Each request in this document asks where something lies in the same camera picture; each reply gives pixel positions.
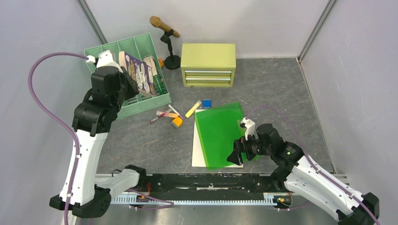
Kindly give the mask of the purple cover book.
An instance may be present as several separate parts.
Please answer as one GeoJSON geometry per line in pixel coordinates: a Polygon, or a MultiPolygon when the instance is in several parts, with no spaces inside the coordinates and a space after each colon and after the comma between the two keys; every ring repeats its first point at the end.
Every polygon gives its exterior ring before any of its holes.
{"type": "Polygon", "coordinates": [[[150,66],[125,51],[119,52],[119,65],[125,67],[131,78],[137,82],[141,94],[157,96],[150,66]]]}

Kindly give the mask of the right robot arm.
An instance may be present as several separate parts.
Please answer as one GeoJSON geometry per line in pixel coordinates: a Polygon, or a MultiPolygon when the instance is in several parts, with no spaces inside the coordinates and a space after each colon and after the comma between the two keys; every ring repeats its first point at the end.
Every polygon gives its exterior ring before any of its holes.
{"type": "Polygon", "coordinates": [[[271,174],[276,191],[299,194],[323,209],[340,225],[374,225],[380,216],[379,198],[363,194],[317,165],[298,145],[285,141],[272,124],[255,127],[243,119],[240,127],[245,134],[233,142],[227,161],[242,165],[256,156],[269,156],[277,168],[271,174]]]}

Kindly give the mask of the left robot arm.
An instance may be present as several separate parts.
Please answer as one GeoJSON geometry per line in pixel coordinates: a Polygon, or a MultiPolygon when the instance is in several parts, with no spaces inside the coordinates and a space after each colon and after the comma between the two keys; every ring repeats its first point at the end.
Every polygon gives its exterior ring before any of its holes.
{"type": "Polygon", "coordinates": [[[112,199],[129,188],[142,191],[147,186],[146,170],[128,165],[116,176],[95,184],[99,157],[111,124],[122,103],[136,96],[137,83],[120,66],[101,66],[91,75],[92,88],[74,110],[73,133],[79,148],[73,153],[62,191],[50,198],[50,207],[71,211],[79,218],[99,218],[112,199]]]}

